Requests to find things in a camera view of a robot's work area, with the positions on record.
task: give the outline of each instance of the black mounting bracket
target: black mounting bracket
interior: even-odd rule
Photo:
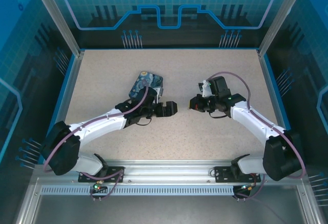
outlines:
[[[124,177],[124,167],[111,167],[111,166],[109,166],[107,168],[107,174],[106,175],[115,174],[116,172],[118,172],[120,170],[123,170],[123,174],[122,174],[121,179],[118,181],[118,183],[122,183],[123,182],[123,177]],[[117,174],[117,175],[115,175],[111,178],[105,179],[104,182],[105,183],[115,183],[117,181],[118,177],[119,177],[119,174]],[[97,180],[90,179],[89,177],[87,177],[87,176],[85,176],[84,174],[81,174],[81,173],[79,174],[77,181],[80,182],[80,183],[95,183],[95,182],[97,182]]]
[[[214,167],[215,182],[216,183],[253,183],[254,178],[250,174],[240,175],[238,179],[235,178],[231,171],[230,166],[228,167]],[[261,177],[256,176],[256,182],[261,182]]]

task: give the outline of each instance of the beige tabletop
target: beige tabletop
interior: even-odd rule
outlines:
[[[106,134],[82,151],[97,153],[105,159],[210,160],[233,159],[264,150],[243,125],[231,118],[212,119],[206,113],[188,110],[189,100],[199,93],[199,82],[218,71],[231,71],[249,84],[251,105],[276,123],[255,50],[86,50],[66,123],[102,115],[128,99],[141,71],[163,77],[161,101],[178,103],[178,113],[153,118],[146,127],[133,125]],[[224,77],[232,94],[247,97],[238,79]]]

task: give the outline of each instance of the blue glass wall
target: blue glass wall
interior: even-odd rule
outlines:
[[[24,154],[38,156],[22,140],[45,138],[72,53],[41,0],[0,7],[0,213],[13,223],[35,162]]]
[[[328,0],[296,0],[268,50],[308,172],[328,167]]]
[[[56,0],[82,48],[258,47],[283,0]]]

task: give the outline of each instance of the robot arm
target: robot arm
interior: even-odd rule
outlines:
[[[139,106],[145,91],[146,87],[141,89],[135,98],[120,103],[114,109],[91,120],[71,125],[66,125],[63,121],[56,123],[41,147],[41,155],[45,159],[66,135],[76,129],[77,132],[70,136],[50,159],[49,166],[54,173],[63,175],[74,170],[96,177],[104,177],[108,168],[106,162],[97,154],[90,155],[81,152],[81,147],[107,133],[136,124],[143,117],[148,119],[153,116],[168,117],[177,112],[177,104],[173,101],[166,102],[166,106],[158,103],[158,96],[162,90],[150,87],[144,101]]]
[[[210,81],[204,80],[199,83],[199,87],[202,94],[190,100],[190,109],[209,113],[215,110],[224,112],[246,127],[265,148],[264,154],[246,154],[232,161],[231,171],[236,179],[243,174],[260,173],[267,174],[273,180],[281,180],[301,169],[293,150],[273,128],[287,136],[295,146],[300,146],[298,134],[277,126],[251,107],[252,111],[270,126],[256,118],[250,112],[244,97],[240,94],[231,95],[222,76]]]

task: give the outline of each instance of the blue edge trim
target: blue edge trim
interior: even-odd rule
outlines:
[[[253,49],[254,50],[254,49],[256,49],[256,50],[258,50],[258,48],[180,48],[180,49],[225,49],[225,50],[227,50],[227,49],[234,49],[234,50],[237,50],[237,49],[248,49],[248,50]],[[277,96],[278,105],[279,105],[279,108],[280,108],[280,111],[281,111],[281,114],[282,114],[283,121],[285,123],[285,128],[290,129],[291,126],[290,126],[290,123],[289,123],[288,118],[287,118],[286,110],[283,106],[282,99],[281,99],[281,96],[279,94],[278,86],[277,86],[276,80],[274,78],[273,71],[272,71],[268,56],[266,54],[264,55],[264,60],[265,60],[266,66],[268,68],[270,80],[272,82],[275,94]],[[55,125],[55,121],[56,121],[56,118],[57,118],[57,115],[58,115],[58,112],[59,112],[59,108],[60,108],[60,106],[62,104],[62,101],[63,101],[64,92],[65,92],[66,86],[68,84],[68,78],[71,74],[71,70],[72,70],[72,66],[73,66],[74,61],[75,61],[75,56],[72,55],[71,60],[70,60],[70,64],[68,66],[68,69],[67,69],[67,72],[66,72],[66,75],[65,75],[63,85],[62,85],[60,93],[59,93],[57,104],[56,104],[55,110],[53,112],[53,116],[52,116],[52,119],[51,119],[51,122],[50,122],[50,125],[49,125],[48,133],[50,132],[53,125]],[[43,161],[44,161],[44,158],[41,156],[39,161],[38,161],[38,164],[43,164]]]

